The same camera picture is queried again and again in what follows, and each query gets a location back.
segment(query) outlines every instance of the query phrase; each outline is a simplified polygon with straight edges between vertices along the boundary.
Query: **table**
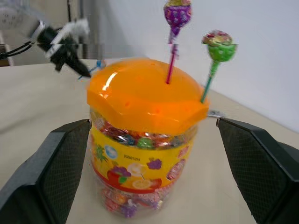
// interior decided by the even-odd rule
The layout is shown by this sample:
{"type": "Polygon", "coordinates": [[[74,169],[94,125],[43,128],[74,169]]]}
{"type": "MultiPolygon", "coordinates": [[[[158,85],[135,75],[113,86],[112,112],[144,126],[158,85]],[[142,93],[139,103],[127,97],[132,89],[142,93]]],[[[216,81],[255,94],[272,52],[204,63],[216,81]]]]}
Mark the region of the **table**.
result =
{"type": "MultiPolygon", "coordinates": [[[[95,60],[86,60],[90,67],[95,60]]],[[[50,131],[89,117],[86,83],[52,64],[0,68],[0,188],[41,145],[50,131]]],[[[216,93],[211,109],[266,129],[276,140],[299,148],[299,135],[216,93]]],[[[201,122],[192,155],[168,205],[152,216],[124,220],[104,210],[85,162],[68,224],[255,224],[231,174],[216,119],[201,122]]]]}

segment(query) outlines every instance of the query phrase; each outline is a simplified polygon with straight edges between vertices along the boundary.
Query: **green lollipop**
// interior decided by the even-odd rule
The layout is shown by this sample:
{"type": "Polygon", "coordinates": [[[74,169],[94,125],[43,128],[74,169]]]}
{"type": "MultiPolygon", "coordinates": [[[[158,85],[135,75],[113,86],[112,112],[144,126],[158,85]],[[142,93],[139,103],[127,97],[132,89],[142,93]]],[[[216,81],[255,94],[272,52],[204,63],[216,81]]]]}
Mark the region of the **green lollipop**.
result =
{"type": "Polygon", "coordinates": [[[227,62],[235,55],[237,50],[237,44],[232,43],[232,38],[227,34],[219,30],[214,30],[208,33],[202,39],[203,44],[208,45],[209,54],[213,62],[210,69],[209,79],[206,84],[205,91],[201,97],[201,102],[204,103],[207,92],[210,89],[212,80],[218,70],[221,62],[227,62]]]}

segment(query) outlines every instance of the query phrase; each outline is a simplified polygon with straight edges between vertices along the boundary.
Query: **plastic jar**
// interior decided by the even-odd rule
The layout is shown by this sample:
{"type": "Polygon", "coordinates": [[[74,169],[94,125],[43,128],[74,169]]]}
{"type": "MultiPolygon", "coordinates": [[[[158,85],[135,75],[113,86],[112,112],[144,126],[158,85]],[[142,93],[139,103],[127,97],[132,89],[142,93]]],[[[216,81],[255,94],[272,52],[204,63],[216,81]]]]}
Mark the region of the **plastic jar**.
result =
{"type": "Polygon", "coordinates": [[[209,103],[185,72],[150,59],[112,64],[90,81],[89,149],[98,194],[109,211],[133,217],[162,207],[187,162],[209,103]]]}

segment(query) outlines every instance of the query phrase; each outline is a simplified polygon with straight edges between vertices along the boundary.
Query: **lollipop stick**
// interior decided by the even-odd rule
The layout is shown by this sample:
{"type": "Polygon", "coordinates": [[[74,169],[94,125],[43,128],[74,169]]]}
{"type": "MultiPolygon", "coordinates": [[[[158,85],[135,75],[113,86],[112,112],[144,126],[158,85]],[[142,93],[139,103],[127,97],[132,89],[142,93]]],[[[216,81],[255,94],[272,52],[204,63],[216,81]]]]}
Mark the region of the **lollipop stick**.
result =
{"type": "Polygon", "coordinates": [[[209,74],[209,79],[207,81],[204,94],[202,94],[202,97],[201,97],[201,100],[200,100],[202,104],[204,103],[204,101],[206,99],[207,92],[210,89],[212,80],[213,80],[213,78],[214,78],[214,76],[216,74],[216,71],[218,70],[219,65],[220,65],[220,62],[213,60],[213,63],[212,63],[212,66],[211,66],[211,70],[210,70],[210,74],[209,74]]]}
{"type": "Polygon", "coordinates": [[[173,66],[174,66],[174,59],[175,59],[176,53],[177,53],[177,44],[173,44],[172,45],[172,51],[171,51],[171,62],[170,62],[170,67],[169,67],[169,71],[168,71],[166,84],[170,84],[171,75],[172,75],[173,66]]]}

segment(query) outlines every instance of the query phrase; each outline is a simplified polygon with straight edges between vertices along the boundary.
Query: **jar label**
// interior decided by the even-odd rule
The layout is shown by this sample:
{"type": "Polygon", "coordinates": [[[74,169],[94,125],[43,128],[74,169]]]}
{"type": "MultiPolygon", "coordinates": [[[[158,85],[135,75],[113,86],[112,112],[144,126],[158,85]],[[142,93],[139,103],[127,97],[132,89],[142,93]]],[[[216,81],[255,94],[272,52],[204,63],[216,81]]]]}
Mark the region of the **jar label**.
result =
{"type": "Polygon", "coordinates": [[[120,144],[93,127],[91,159],[94,171],[110,186],[148,194],[166,189],[181,175],[193,140],[168,150],[144,150],[120,144]]]}

